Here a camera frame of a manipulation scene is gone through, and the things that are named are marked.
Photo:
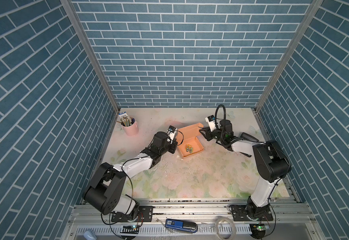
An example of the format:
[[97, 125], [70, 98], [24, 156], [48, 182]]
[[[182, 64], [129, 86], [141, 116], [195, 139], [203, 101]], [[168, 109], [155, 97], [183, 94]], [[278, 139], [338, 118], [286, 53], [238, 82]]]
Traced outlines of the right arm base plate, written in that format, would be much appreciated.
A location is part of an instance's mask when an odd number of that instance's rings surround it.
[[228, 210], [231, 213], [233, 220], [235, 222], [245, 222], [245, 221], [260, 221], [268, 220], [273, 221], [272, 211], [270, 205], [258, 208], [255, 205], [229, 205]]

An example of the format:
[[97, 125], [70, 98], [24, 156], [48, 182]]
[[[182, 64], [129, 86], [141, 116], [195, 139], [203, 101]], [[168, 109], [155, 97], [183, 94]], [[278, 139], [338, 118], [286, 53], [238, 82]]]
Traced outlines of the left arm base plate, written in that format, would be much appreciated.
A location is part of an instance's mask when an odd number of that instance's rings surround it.
[[126, 223], [126, 222], [151, 222], [153, 216], [153, 206], [139, 206], [137, 209], [136, 207], [133, 208], [130, 214], [123, 214], [123, 213], [114, 213], [112, 214], [111, 221], [112, 222], [120, 222], [120, 223]]

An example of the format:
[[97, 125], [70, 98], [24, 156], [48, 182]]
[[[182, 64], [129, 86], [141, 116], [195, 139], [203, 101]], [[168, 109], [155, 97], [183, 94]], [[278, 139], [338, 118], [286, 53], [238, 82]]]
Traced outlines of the colourful toy truck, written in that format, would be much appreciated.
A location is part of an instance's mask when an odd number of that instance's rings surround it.
[[185, 151], [191, 154], [193, 152], [193, 147], [191, 145], [185, 145]]

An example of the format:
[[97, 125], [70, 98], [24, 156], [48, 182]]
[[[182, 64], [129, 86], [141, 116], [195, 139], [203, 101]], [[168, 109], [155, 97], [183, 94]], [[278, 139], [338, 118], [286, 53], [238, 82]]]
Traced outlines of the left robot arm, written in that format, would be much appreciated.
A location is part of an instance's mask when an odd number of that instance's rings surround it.
[[102, 215], [121, 213], [130, 220], [136, 218], [140, 204], [132, 195], [122, 195], [125, 182], [156, 166], [167, 152], [174, 154], [177, 133], [175, 127], [169, 126], [166, 132], [157, 132], [136, 157], [121, 164], [101, 164], [84, 190], [83, 199]]

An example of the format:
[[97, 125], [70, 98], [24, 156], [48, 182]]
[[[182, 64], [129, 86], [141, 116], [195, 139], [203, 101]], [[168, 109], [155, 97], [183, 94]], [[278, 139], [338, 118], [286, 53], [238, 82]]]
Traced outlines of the pink paper box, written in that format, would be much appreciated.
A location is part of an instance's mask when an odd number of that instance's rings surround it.
[[[192, 155], [201, 153], [204, 148], [198, 139], [201, 136], [199, 132], [203, 128], [203, 124], [197, 123], [187, 127], [180, 128], [178, 132], [180, 133], [181, 144], [177, 147], [183, 158], [190, 157]], [[190, 154], [185, 151], [185, 145], [191, 145], [193, 147], [193, 152]]]

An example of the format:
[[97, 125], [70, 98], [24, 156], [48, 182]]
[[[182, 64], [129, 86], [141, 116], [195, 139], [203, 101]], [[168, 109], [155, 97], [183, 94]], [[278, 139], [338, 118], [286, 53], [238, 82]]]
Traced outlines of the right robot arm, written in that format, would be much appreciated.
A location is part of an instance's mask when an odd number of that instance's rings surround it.
[[275, 140], [261, 142], [247, 133], [235, 136], [229, 120], [216, 120], [214, 116], [205, 118], [208, 123], [199, 132], [207, 141], [216, 143], [231, 152], [241, 153], [247, 157], [254, 157], [259, 179], [254, 192], [248, 198], [247, 209], [263, 210], [269, 206], [271, 194], [278, 182], [285, 178], [291, 170], [288, 157], [281, 150]]

